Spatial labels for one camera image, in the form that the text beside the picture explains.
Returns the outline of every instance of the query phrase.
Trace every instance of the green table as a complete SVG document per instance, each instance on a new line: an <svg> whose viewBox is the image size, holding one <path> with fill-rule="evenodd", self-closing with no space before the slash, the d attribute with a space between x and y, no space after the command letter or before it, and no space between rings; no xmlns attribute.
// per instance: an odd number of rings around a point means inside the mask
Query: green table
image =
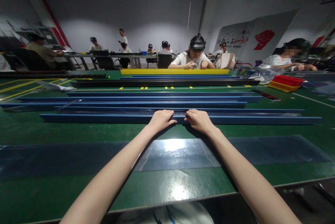
<svg viewBox="0 0 335 224"><path fill-rule="evenodd" d="M94 71L108 73L111 79L121 76L119 71ZM56 84L70 85L69 80L48 80ZM37 92L35 83L10 89L28 83L29 80L1 80L0 99L8 101L17 96L54 97L65 96L56 92ZM111 92L246 92L250 87L168 87L108 89ZM300 134L330 155L331 162L309 164L260 165L256 168L273 186L300 184L335 176L335 102L327 97L311 94L300 89L287 94L258 85L262 90L281 99L270 102L261 99L250 103L247 108L264 109L305 109L304 116L321 116L323 120L315 126L259 126L259 125L219 125L226 137L279 136ZM43 123L39 112L4 113L1 117L0 144L41 144L130 141L144 127L141 124L53 124ZM182 125L176 125L164 132L158 139L195 138ZM66 176L48 178L25 178L0 181L1 223L31 223L60 219L83 188L94 177ZM126 209L145 208L179 200L197 200L235 193L228 176L221 168L188 169L172 171L133 172L121 189L111 212Z"/></svg>

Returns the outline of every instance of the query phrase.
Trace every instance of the red plastic bin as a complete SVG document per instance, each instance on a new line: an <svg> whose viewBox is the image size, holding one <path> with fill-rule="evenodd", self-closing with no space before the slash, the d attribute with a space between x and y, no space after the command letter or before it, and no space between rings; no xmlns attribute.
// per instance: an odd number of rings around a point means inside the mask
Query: red plastic bin
<svg viewBox="0 0 335 224"><path fill-rule="evenodd" d="M298 79L296 77L278 75L278 76L275 76L272 81L276 82L276 83L281 83L281 84L285 84L285 85L288 85L288 86L292 86L292 87L297 87L297 86L301 86L302 83L305 82L306 80L305 79Z"/></svg>

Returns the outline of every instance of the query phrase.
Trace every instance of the worker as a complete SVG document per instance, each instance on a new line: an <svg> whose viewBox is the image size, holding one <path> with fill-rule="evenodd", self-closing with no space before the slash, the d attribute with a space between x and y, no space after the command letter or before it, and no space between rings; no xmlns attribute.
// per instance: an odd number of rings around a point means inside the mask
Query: worker
<svg viewBox="0 0 335 224"><path fill-rule="evenodd" d="M302 63L292 63L291 58L294 56L301 55L304 53L310 44L303 38L296 38L288 43L284 43L284 46L278 52L278 54L271 55L258 66L259 69L276 68L276 69L290 69L294 70L318 70L313 65L304 65Z"/></svg>
<svg viewBox="0 0 335 224"><path fill-rule="evenodd" d="M120 35L122 36L121 41L119 41L119 43L125 43L126 46L128 46L128 39L125 36L125 32L123 31L123 29L119 29Z"/></svg>
<svg viewBox="0 0 335 224"><path fill-rule="evenodd" d="M170 49L170 44L167 44L167 50L171 52L171 54L173 53L173 50Z"/></svg>
<svg viewBox="0 0 335 224"><path fill-rule="evenodd" d="M191 39L188 51L180 53L168 69L215 69L215 65L204 54L206 42L200 33Z"/></svg>
<svg viewBox="0 0 335 224"><path fill-rule="evenodd" d="M160 131L175 124L174 111L162 110L153 114L148 125L114 156L91 180L71 205L60 224L98 224L109 210L111 202L129 177L134 164L151 139ZM195 109L186 112L185 121L191 127L207 135L235 182L239 193L253 211L259 223L301 224L289 206L261 173L229 142L220 129L211 122L208 114ZM166 197L173 191L165 188ZM178 202L168 206L125 212L121 223L193 223L213 224L213 219L198 202Z"/></svg>
<svg viewBox="0 0 335 224"><path fill-rule="evenodd" d="M90 47L90 51L101 51L104 50L104 48L98 44L97 38L96 37L90 37L90 41L92 42L92 45Z"/></svg>
<svg viewBox="0 0 335 224"><path fill-rule="evenodd" d="M120 49L120 53L132 53L132 51L128 48L128 46L126 45L126 43L121 43L121 49ZM120 64L121 67L124 69L130 68L130 59L129 58L120 58Z"/></svg>
<svg viewBox="0 0 335 224"><path fill-rule="evenodd" d="M222 42L220 43L220 49L215 51L213 54L209 54L209 57L216 57L218 54L222 54L222 53L228 53L227 51L227 43L226 42Z"/></svg>
<svg viewBox="0 0 335 224"><path fill-rule="evenodd" d="M148 50L147 53L148 54L155 54L157 51L153 49L152 44L148 45Z"/></svg>
<svg viewBox="0 0 335 224"><path fill-rule="evenodd" d="M43 46L44 37L34 33L29 33L28 38L30 40L30 44L27 45L26 49L35 51L39 54L39 56L50 66L52 70L61 69L64 67L63 64L68 64L67 62L58 63L54 60L55 57L62 57L64 54L61 50L53 51L48 47Z"/></svg>
<svg viewBox="0 0 335 224"><path fill-rule="evenodd" d="M168 51L168 45L169 45L169 43L167 41L162 41L162 50L156 52L157 56L159 54L162 54L162 55L171 55L171 52Z"/></svg>

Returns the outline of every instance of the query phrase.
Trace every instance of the hand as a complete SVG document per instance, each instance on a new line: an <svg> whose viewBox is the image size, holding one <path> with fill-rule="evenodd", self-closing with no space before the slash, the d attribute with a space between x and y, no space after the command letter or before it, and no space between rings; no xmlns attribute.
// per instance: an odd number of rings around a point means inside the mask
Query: hand
<svg viewBox="0 0 335 224"><path fill-rule="evenodd" d="M294 65L296 66L295 67L296 70L303 70L303 69L305 69L305 66L303 64L301 64L301 63L295 63Z"/></svg>
<svg viewBox="0 0 335 224"><path fill-rule="evenodd" d="M188 62L186 65L185 65L185 68L184 69L193 69L195 66L195 63L194 62Z"/></svg>
<svg viewBox="0 0 335 224"><path fill-rule="evenodd" d="M177 123L176 120L170 120L173 114L174 111L170 110L156 111L147 127L153 130L155 134L159 133L161 130L164 130L169 125Z"/></svg>
<svg viewBox="0 0 335 224"><path fill-rule="evenodd" d="M206 135L216 128L205 111L190 109L186 112L186 118L184 120L190 122L192 128Z"/></svg>
<svg viewBox="0 0 335 224"><path fill-rule="evenodd" d="M316 68L314 65L305 65L305 69L312 70L312 71L317 71L318 70L318 68Z"/></svg>
<svg viewBox="0 0 335 224"><path fill-rule="evenodd" d="M207 60L202 61L200 69L207 69L207 65L208 65L208 61Z"/></svg>

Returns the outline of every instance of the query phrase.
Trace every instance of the yellow plastic tray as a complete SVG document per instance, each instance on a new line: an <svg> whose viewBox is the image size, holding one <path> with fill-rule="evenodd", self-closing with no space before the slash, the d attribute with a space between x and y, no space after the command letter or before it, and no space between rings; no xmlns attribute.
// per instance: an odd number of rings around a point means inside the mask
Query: yellow plastic tray
<svg viewBox="0 0 335 224"><path fill-rule="evenodd" d="M229 74L228 69L122 69L122 75L224 75Z"/></svg>
<svg viewBox="0 0 335 224"><path fill-rule="evenodd" d="M268 87L275 88L277 90L281 90L281 91L284 91L284 92L294 92L300 86L288 86L288 85L285 85L285 84L281 84L281 83L277 83L277 82L271 81L268 84Z"/></svg>

